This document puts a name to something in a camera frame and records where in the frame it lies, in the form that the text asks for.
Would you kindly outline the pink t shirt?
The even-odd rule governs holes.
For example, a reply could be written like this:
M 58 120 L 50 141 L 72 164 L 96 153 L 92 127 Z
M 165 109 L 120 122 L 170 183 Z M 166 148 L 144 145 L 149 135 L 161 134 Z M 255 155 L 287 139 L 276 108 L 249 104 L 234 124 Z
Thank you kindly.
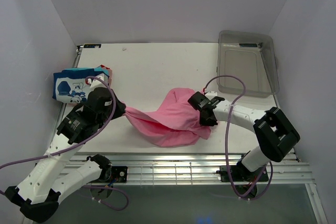
M 142 112 L 127 107 L 125 117 L 150 143 L 159 147 L 194 145 L 200 138 L 208 139 L 212 129 L 201 126 L 200 113 L 188 99 L 195 94 L 189 88 L 174 88 L 168 92 L 156 111 Z

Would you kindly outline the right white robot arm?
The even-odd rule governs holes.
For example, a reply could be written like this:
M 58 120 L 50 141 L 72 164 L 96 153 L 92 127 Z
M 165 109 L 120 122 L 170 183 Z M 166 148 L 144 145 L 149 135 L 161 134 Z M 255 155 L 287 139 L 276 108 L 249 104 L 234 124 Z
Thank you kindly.
M 200 113 L 201 126 L 216 126 L 221 121 L 255 133 L 258 146 L 230 169 L 235 181 L 250 180 L 267 163 L 281 162 L 300 141 L 299 133 L 280 108 L 255 110 L 200 92 L 194 93 L 188 103 Z

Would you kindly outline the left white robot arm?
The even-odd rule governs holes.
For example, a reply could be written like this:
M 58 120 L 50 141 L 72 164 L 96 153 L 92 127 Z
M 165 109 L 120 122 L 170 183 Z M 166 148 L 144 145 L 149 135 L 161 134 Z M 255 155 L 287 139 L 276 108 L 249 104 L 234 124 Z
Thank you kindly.
M 95 88 L 85 102 L 74 106 L 57 127 L 56 135 L 45 158 L 17 186 L 4 192 L 28 219 L 43 223 L 58 209 L 69 195 L 92 181 L 105 182 L 111 177 L 111 162 L 103 155 L 87 157 L 85 163 L 59 177 L 70 159 L 111 120 L 125 114 L 126 105 L 112 90 Z

